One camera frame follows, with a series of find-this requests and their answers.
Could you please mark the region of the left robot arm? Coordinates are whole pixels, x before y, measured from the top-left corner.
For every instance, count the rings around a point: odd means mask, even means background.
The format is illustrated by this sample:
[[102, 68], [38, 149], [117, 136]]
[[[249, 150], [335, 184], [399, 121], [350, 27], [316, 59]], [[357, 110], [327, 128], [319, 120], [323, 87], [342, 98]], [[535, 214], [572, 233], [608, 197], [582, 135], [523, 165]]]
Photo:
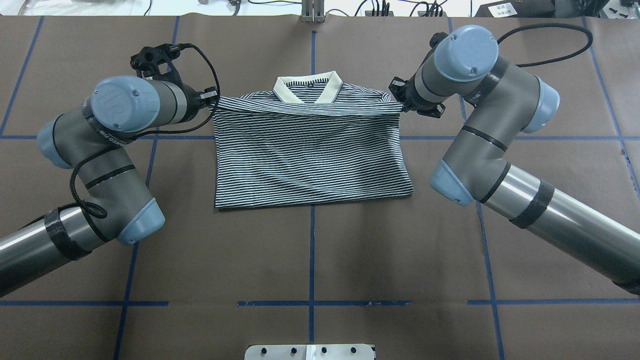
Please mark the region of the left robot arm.
[[125, 146], [194, 119], [219, 98], [219, 82], [196, 91], [167, 77], [114, 76], [43, 127], [39, 150], [54, 166], [71, 170], [73, 203], [1, 240], [2, 296], [112, 240], [133, 245], [162, 228], [162, 210]]

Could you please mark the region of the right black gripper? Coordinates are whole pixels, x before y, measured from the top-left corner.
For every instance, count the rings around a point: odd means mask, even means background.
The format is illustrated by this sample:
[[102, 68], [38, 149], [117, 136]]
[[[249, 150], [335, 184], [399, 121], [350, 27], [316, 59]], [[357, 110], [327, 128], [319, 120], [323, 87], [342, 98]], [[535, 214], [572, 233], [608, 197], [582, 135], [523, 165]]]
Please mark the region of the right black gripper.
[[405, 81], [395, 76], [393, 80], [391, 80], [388, 88], [393, 96], [400, 96], [402, 111], [405, 113], [419, 111], [420, 116], [440, 119], [446, 111], [446, 106], [442, 102], [425, 108], [425, 102], [418, 91], [416, 91], [412, 80]]

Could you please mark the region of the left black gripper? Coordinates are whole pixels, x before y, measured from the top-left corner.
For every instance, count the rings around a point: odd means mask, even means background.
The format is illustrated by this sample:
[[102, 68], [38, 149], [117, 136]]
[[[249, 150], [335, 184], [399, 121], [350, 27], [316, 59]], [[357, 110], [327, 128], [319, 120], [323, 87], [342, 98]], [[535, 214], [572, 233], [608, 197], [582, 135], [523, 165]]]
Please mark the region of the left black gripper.
[[180, 119], [180, 123], [187, 123], [193, 120], [201, 109], [213, 107], [220, 96], [217, 86], [211, 86], [203, 91], [196, 91], [189, 85], [183, 85], [182, 91], [186, 98], [186, 110], [185, 115]]

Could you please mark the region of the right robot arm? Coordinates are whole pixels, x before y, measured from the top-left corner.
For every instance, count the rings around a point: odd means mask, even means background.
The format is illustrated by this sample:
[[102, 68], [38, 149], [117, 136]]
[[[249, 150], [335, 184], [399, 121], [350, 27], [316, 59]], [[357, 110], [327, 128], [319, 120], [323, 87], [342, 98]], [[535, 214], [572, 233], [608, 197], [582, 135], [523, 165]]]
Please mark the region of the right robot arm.
[[434, 33], [414, 75], [394, 77], [388, 88], [403, 112], [438, 119], [455, 95], [473, 107], [430, 177], [432, 189], [462, 207], [486, 205], [638, 296], [638, 233], [505, 160], [518, 134], [541, 130], [560, 105], [558, 91], [527, 70], [541, 61], [514, 64], [499, 51], [509, 36], [536, 28], [585, 34], [585, 46], [550, 64], [580, 55], [594, 41], [590, 30], [569, 23], [525, 25], [499, 38], [480, 25], [465, 25]]

